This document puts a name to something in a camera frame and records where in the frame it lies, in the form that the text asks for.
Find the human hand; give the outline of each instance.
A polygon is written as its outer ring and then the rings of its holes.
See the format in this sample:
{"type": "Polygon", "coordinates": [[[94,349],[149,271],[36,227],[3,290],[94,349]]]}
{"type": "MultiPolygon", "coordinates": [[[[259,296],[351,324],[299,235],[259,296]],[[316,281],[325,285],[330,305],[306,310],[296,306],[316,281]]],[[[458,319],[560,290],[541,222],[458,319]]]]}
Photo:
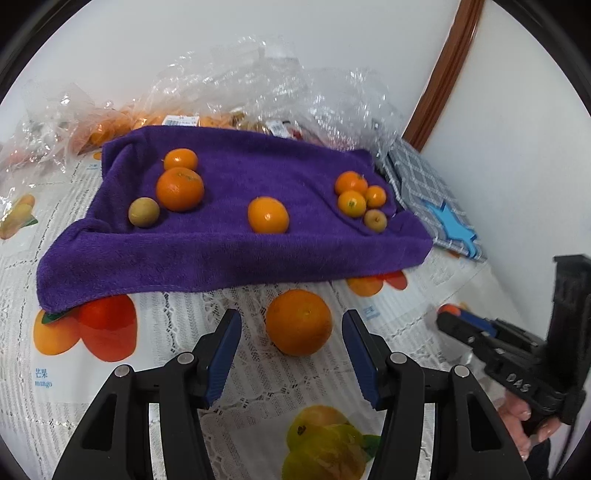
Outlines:
{"type": "Polygon", "coordinates": [[[527,460],[533,446],[537,443],[544,442],[561,425],[557,417],[546,420],[538,429],[537,442],[534,442],[532,445],[531,439],[525,434],[521,426],[522,421],[529,420],[531,417],[530,406],[524,400],[507,391],[505,392],[505,402],[500,406],[498,413],[506,429],[509,431],[509,435],[511,435],[511,438],[515,442],[523,461],[527,460]]]}

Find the blue star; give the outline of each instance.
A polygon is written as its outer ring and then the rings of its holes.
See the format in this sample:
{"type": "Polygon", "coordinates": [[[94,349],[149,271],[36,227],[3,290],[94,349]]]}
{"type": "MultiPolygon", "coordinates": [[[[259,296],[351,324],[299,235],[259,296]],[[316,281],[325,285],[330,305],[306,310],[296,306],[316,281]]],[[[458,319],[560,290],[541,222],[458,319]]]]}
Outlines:
{"type": "Polygon", "coordinates": [[[433,205],[432,203],[423,200],[427,209],[439,220],[443,230],[445,231],[447,238],[450,240],[459,240],[464,242],[468,248],[468,257],[474,258],[478,253],[474,240],[476,239],[476,232],[470,228],[465,227],[451,208],[448,207],[445,200],[441,204],[441,208],[433,205]]]}

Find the blue gripper pad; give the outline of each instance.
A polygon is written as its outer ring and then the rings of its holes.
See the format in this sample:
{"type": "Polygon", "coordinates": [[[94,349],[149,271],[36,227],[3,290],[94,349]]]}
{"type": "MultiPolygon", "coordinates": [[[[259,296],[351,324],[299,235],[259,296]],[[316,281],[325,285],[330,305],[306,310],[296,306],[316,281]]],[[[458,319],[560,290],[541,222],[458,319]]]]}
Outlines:
{"type": "Polygon", "coordinates": [[[470,325],[476,327],[477,329],[483,332],[488,332],[491,337],[496,337],[497,331],[488,320],[481,317],[477,317],[473,313],[467,312],[466,310],[460,309],[460,311],[460,318],[462,320],[468,322],[470,325]]]}
{"type": "Polygon", "coordinates": [[[364,399],[371,403],[373,408],[377,408],[379,401],[378,369],[372,362],[369,352],[366,349],[362,334],[359,331],[360,328],[362,328],[369,337],[369,332],[365,328],[365,325],[363,325],[357,311],[346,311],[343,315],[342,324],[345,347],[347,347],[347,353],[353,364],[357,383],[359,384],[361,393],[363,393],[364,399]],[[359,322],[356,324],[353,315],[356,316],[356,319],[359,319],[361,325],[358,325],[359,322]]]}
{"type": "MultiPolygon", "coordinates": [[[[219,330],[220,328],[223,328],[221,323],[217,329],[219,330]]],[[[228,378],[228,373],[232,366],[234,354],[236,354],[241,336],[242,318],[238,312],[234,311],[207,369],[207,390],[204,397],[209,405],[222,396],[223,388],[226,384],[226,379],[228,378]]]]}

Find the white wall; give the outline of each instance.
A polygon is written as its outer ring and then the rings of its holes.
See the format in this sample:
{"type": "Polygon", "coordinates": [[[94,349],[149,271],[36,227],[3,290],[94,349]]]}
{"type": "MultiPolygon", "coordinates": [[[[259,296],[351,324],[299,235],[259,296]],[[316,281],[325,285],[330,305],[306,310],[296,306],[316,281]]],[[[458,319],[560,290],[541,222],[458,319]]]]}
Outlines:
{"type": "Polygon", "coordinates": [[[26,80],[76,82],[120,105],[189,50],[277,35],[308,67],[372,67],[405,120],[428,81],[459,0],[94,0],[31,60],[0,106],[0,141],[24,111],[26,80]]]}
{"type": "MultiPolygon", "coordinates": [[[[548,53],[490,0],[424,154],[462,202],[528,327],[545,336],[552,257],[591,255],[591,118],[548,53]]],[[[590,418],[591,401],[577,438],[590,418]]],[[[565,434],[554,439],[554,460],[565,434]]]]}

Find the clear plastic wrap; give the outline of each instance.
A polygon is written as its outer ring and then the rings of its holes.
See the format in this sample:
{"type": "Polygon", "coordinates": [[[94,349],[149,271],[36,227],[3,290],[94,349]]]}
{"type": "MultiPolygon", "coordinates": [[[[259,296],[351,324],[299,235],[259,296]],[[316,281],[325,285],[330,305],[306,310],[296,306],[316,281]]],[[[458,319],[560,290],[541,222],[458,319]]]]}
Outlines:
{"type": "Polygon", "coordinates": [[[65,180],[71,159],[131,130],[131,117],[112,104],[97,107],[76,85],[53,96],[29,93],[27,116],[0,151],[0,239],[37,222],[40,186],[65,180]]]}
{"type": "Polygon", "coordinates": [[[161,125],[168,115],[194,118],[198,127],[256,131],[338,150],[365,148],[375,155],[389,149],[401,124],[377,74],[306,70],[281,40],[244,38],[207,57],[187,53],[120,110],[111,103],[97,107],[75,85],[38,97],[0,151],[0,239],[35,222],[43,205],[38,185],[66,174],[73,157],[132,129],[161,125]]]}
{"type": "Polygon", "coordinates": [[[379,154],[401,117],[387,87],[369,70],[306,70],[281,40],[245,38],[211,52],[187,53],[159,76],[134,108],[134,128],[166,115],[198,117],[201,127],[237,128],[379,154]]]}

